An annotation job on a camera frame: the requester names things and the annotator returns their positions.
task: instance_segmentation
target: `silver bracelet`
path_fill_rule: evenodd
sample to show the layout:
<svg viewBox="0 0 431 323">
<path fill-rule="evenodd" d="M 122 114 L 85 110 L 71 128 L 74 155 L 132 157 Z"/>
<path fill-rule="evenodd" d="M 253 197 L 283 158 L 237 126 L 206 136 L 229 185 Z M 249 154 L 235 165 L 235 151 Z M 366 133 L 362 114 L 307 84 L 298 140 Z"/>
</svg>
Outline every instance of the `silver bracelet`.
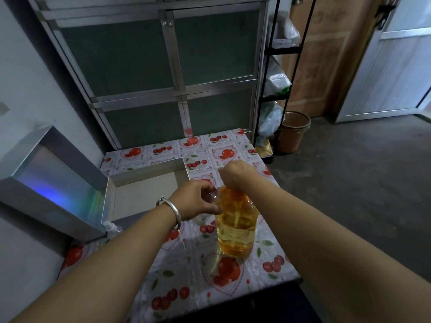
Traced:
<svg viewBox="0 0 431 323">
<path fill-rule="evenodd" d="M 181 228 L 181 216 L 180 216 L 180 212 L 178 212 L 178 209 L 175 207 L 175 205 L 173 205 L 173 204 L 172 204 L 169 200 L 167 200 L 164 196 L 160 197 L 160 198 L 157 200 L 156 206 L 159 206 L 161 201 L 164 201 L 166 204 L 168 204 L 168 205 L 171 207 L 172 211 L 174 211 L 175 217 L 176 217 L 176 219 L 177 219 L 177 225 L 174 227 L 174 229 L 173 229 L 173 230 L 174 230 L 174 231 L 180 230 L 180 228 Z"/>
</svg>

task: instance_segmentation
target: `orange bucket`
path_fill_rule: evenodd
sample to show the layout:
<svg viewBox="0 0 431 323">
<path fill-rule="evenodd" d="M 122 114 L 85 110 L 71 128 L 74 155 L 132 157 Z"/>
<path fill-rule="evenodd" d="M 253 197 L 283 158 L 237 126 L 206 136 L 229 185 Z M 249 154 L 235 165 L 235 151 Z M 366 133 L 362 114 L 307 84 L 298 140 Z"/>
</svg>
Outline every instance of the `orange bucket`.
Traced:
<svg viewBox="0 0 431 323">
<path fill-rule="evenodd" d="M 311 119 L 297 111 L 286 111 L 281 132 L 278 136 L 277 149 L 282 153 L 293 153 L 298 149 L 305 131 L 310 129 Z"/>
</svg>

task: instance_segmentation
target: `forearm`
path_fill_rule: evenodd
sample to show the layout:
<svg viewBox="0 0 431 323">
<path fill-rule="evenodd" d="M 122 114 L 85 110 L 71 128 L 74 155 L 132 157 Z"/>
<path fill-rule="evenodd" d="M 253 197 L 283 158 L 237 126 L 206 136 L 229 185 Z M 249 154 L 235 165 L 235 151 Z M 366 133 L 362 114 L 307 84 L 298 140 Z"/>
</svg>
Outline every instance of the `forearm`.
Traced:
<svg viewBox="0 0 431 323">
<path fill-rule="evenodd" d="M 13 322 L 121 322 L 176 223 L 162 204 L 62 277 Z"/>
<path fill-rule="evenodd" d="M 430 284 L 368 242 L 258 174 L 240 187 L 338 320 L 405 321 L 429 311 Z"/>
</svg>

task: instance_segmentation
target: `metal door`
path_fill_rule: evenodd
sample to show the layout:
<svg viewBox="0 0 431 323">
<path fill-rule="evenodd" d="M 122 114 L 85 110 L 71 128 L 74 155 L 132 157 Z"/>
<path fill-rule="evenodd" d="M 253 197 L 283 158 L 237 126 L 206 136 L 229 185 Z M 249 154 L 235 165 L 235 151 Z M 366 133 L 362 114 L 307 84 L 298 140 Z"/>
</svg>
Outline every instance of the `metal door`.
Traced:
<svg viewBox="0 0 431 323">
<path fill-rule="evenodd" d="M 413 114 L 426 105 L 431 0 L 385 1 L 337 122 Z"/>
</svg>

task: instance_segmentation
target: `yellow liquid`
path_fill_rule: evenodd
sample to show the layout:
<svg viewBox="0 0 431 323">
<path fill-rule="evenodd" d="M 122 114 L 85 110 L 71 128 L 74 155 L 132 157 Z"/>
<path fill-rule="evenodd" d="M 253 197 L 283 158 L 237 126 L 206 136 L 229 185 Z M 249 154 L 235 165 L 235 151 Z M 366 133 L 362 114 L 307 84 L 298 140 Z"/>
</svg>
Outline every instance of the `yellow liquid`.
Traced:
<svg viewBox="0 0 431 323">
<path fill-rule="evenodd" d="M 247 258 L 253 250 L 259 212 L 245 194 L 223 188 L 215 203 L 223 210 L 215 219 L 221 251 Z"/>
</svg>

